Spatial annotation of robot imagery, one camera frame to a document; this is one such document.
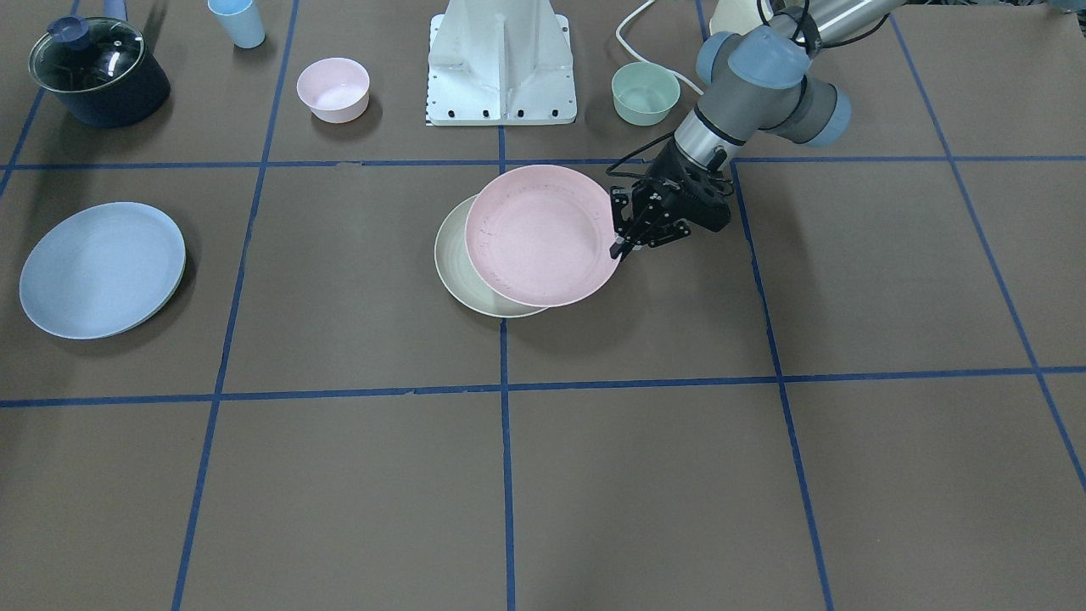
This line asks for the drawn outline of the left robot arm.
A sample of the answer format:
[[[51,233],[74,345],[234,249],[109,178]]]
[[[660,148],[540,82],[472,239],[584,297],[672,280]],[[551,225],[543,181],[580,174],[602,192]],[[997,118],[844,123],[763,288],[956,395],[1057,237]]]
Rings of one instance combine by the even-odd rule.
[[[700,47],[696,73],[705,89],[671,133],[651,141],[655,160],[613,187],[610,256],[655,249],[698,226],[718,232],[731,220],[734,184],[728,165],[753,135],[826,147],[853,119],[853,102],[809,71],[831,48],[858,42],[886,22],[896,1],[806,1],[761,20],[752,31],[718,31]]]

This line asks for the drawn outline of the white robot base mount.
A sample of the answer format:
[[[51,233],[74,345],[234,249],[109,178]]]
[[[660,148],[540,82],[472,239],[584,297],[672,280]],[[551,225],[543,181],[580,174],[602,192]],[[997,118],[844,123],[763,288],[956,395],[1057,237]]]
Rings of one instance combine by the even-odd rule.
[[[428,31],[429,125],[577,119],[570,24],[550,1],[450,1]]]

